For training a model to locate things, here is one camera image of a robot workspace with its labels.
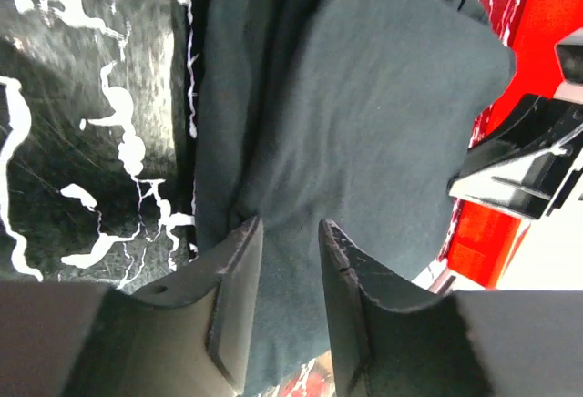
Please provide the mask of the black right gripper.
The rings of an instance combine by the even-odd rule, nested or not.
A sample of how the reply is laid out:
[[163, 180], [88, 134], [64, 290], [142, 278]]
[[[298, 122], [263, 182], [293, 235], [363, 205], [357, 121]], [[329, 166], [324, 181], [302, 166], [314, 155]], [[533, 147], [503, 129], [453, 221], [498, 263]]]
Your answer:
[[450, 196], [520, 219], [560, 209], [582, 175], [582, 32], [555, 47], [558, 94], [525, 93], [502, 123], [466, 154]]

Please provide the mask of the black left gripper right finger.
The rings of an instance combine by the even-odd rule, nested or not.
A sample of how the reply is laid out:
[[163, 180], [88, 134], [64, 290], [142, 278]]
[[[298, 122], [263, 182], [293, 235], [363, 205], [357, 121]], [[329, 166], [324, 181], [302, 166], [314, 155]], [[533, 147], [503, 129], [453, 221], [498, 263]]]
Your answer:
[[319, 227], [340, 396], [579, 396], [578, 291], [424, 290]]

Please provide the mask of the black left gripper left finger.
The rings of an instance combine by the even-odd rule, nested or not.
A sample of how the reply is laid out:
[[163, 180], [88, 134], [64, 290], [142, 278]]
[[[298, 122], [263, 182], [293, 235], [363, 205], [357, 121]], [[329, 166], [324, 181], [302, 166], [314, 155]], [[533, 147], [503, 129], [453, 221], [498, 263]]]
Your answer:
[[243, 393], [263, 226], [126, 294], [93, 282], [1, 285], [4, 396]]

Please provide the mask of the black t shirt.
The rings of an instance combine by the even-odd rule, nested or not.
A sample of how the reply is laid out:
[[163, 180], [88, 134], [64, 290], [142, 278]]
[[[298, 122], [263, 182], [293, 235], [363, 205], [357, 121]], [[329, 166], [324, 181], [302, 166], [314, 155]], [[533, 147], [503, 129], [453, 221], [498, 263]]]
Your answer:
[[445, 242], [476, 116], [515, 58], [479, 0], [210, 0], [199, 85], [200, 253], [258, 216], [244, 392], [329, 348], [318, 226], [412, 280]]

